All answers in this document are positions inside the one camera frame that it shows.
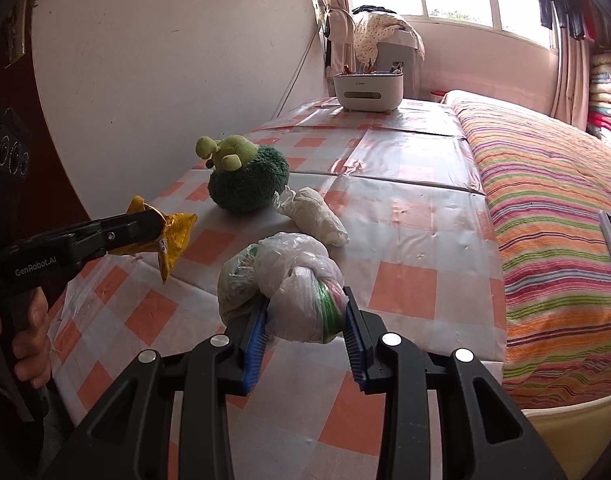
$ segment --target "striped bedspread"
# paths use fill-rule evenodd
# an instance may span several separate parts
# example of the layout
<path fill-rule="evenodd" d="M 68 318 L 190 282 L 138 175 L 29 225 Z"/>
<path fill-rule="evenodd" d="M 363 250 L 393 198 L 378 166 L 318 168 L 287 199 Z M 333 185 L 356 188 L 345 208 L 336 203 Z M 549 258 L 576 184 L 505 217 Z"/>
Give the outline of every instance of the striped bedspread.
<path fill-rule="evenodd" d="M 458 115 L 503 260 L 504 386 L 522 408 L 611 394 L 611 147 L 526 108 L 461 91 Z"/>

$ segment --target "stuffed animal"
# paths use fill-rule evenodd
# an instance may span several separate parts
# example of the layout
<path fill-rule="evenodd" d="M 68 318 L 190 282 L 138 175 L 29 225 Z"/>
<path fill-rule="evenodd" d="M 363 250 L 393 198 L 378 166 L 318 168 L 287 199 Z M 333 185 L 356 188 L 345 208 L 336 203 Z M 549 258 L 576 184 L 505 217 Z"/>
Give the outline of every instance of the stuffed animal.
<path fill-rule="evenodd" d="M 285 157 L 272 146 L 257 146 L 245 137 L 201 137 L 196 154 L 214 168 L 207 190 L 221 208 L 242 215 L 268 205 L 290 176 Z"/>

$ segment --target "checkered tablecloth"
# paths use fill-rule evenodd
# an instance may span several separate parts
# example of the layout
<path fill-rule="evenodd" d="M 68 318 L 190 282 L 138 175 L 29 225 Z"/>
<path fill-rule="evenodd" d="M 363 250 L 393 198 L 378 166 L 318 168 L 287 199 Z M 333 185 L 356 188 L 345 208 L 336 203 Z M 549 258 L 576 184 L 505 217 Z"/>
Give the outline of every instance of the checkered tablecloth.
<path fill-rule="evenodd" d="M 351 240 L 330 254 L 359 307 L 378 311 L 389 330 L 421 348 L 468 347 L 500 377 L 501 261 L 478 173 L 449 108 L 404 101 L 386 116 L 343 112 L 335 100 L 322 100 L 249 137 L 281 150 L 289 185 L 319 190 L 341 218 Z M 296 230 L 271 208 L 229 216 L 209 198 L 209 176 L 198 164 L 154 202 L 165 212 L 198 215 L 165 285 L 155 254 L 108 255 L 89 263 L 51 311 L 54 379 L 76 424 L 142 349 L 184 352 L 221 332 L 215 294 L 222 264 L 260 238 Z M 237 480 L 374 479 L 383 400 L 359 393 L 341 338 L 281 341 L 267 352 L 252 394 L 228 400 Z M 434 404 L 431 415 L 439 475 Z"/>

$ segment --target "white plastic bag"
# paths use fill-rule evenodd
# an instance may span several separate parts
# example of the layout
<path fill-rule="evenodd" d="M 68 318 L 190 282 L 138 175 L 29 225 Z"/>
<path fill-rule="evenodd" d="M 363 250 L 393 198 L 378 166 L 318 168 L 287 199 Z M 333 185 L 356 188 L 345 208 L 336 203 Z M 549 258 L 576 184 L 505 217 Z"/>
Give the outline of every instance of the white plastic bag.
<path fill-rule="evenodd" d="M 300 233 L 278 233 L 224 264 L 218 283 L 219 311 L 227 324 L 244 313 L 244 302 L 260 290 L 269 298 L 269 334 L 327 343 L 345 324 L 349 300 L 343 285 L 343 275 L 322 243 Z"/>
<path fill-rule="evenodd" d="M 298 228 L 324 245 L 341 246 L 349 242 L 348 232 L 319 192 L 303 187 L 297 192 L 285 186 L 281 195 L 274 194 L 274 208 L 289 216 Z"/>

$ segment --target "silver rivet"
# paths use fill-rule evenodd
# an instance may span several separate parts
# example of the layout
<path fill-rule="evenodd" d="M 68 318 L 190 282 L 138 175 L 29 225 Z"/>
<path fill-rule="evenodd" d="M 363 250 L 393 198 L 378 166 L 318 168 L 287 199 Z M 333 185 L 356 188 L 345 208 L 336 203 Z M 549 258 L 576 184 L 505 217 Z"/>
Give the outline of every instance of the silver rivet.
<path fill-rule="evenodd" d="M 210 345 L 212 346 L 225 346 L 230 342 L 230 338 L 225 334 L 213 335 L 210 338 Z"/>
<path fill-rule="evenodd" d="M 154 350 L 143 350 L 139 354 L 139 361 L 141 363 L 151 363 L 156 359 L 156 352 Z"/>
<path fill-rule="evenodd" d="M 383 340 L 383 342 L 387 346 L 397 346 L 401 344 L 401 336 L 395 334 L 394 332 L 388 332 L 387 334 L 383 334 L 381 336 L 381 340 Z"/>
<path fill-rule="evenodd" d="M 455 357 L 463 363 L 469 363 L 474 359 L 474 354 L 467 348 L 460 348 L 455 352 Z"/>

